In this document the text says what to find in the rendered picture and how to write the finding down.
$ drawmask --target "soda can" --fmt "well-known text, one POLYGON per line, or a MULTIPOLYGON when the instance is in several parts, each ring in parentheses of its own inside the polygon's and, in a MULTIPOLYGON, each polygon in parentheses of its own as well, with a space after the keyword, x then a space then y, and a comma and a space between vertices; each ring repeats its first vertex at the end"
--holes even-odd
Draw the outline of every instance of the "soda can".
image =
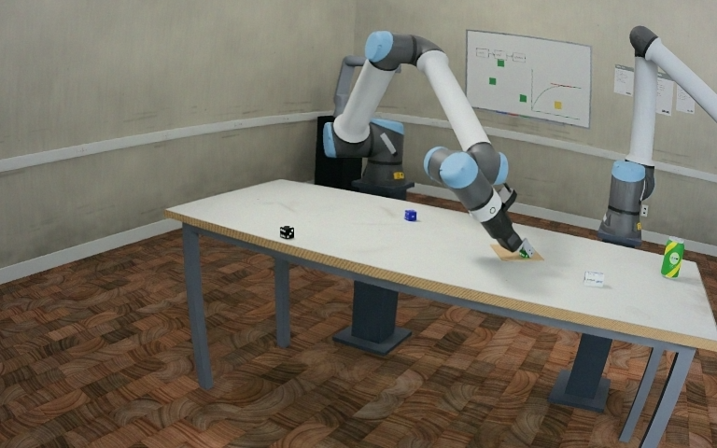
POLYGON ((684 240, 670 236, 665 244, 665 256, 662 258, 662 275, 666 278, 677 278, 684 256, 684 240))

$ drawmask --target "wooden floor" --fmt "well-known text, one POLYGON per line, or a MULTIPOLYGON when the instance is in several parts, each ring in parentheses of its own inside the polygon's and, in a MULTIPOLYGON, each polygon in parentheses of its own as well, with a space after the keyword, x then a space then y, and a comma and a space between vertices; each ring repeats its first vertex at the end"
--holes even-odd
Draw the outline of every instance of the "wooden floor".
MULTIPOLYGON (((556 406, 546 398, 579 334, 401 295, 398 323, 414 336, 388 357, 367 355, 331 341, 350 323, 351 282, 297 266, 292 343, 281 349, 272 259, 203 238, 215 374, 205 391, 181 247, 173 231, 0 286, 0 447, 638 446, 665 382, 669 357, 635 437, 620 444, 644 347, 613 343, 604 413, 556 406)), ((687 258, 717 309, 717 259, 687 258)), ((661 446, 715 445, 717 354, 700 350, 661 446)))

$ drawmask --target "black dice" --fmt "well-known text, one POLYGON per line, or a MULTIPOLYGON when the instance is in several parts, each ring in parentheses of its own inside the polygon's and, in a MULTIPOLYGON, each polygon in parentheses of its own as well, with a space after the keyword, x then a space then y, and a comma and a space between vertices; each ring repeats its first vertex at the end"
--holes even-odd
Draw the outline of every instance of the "black dice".
POLYGON ((294 228, 291 226, 284 226, 280 229, 279 235, 285 240, 290 240, 294 237, 294 228))

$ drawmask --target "beige wall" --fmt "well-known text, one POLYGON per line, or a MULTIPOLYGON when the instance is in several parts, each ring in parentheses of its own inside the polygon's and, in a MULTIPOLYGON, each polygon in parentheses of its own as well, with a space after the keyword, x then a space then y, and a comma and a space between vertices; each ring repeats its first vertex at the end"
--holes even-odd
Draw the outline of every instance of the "beige wall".
MULTIPOLYGON (((0 159, 231 119, 327 110, 355 2, 0 2, 0 159)), ((0 173, 0 268, 309 180, 316 125, 248 129, 0 173)))
MULTIPOLYGON (((705 82, 717 89, 717 3, 636 0, 364 0, 359 2, 355 52, 376 30, 422 35, 438 44, 465 88, 466 30, 532 35, 590 45, 593 53, 591 127, 583 129, 477 111, 484 126, 530 133, 627 154, 632 98, 612 92, 614 66, 634 66, 630 30, 650 27, 705 82)), ((392 81, 379 110, 445 119, 428 81, 406 68, 392 81)), ((506 139, 492 139, 510 160, 509 183, 521 203, 602 218, 612 161, 506 139)), ((695 115, 657 116, 654 159, 717 174, 717 124, 695 115)), ((459 149, 450 131, 425 126, 406 130, 406 174, 430 184, 422 160, 431 147, 459 149)), ((657 188, 644 229, 717 245, 717 184, 657 173, 657 188)))

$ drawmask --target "whiteboard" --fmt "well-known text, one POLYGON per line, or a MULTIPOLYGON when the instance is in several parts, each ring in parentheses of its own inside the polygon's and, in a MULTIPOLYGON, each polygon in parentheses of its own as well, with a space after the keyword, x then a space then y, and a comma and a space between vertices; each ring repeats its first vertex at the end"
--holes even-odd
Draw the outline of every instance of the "whiteboard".
POLYGON ((473 107, 590 127, 587 45, 468 31, 466 96, 473 107))

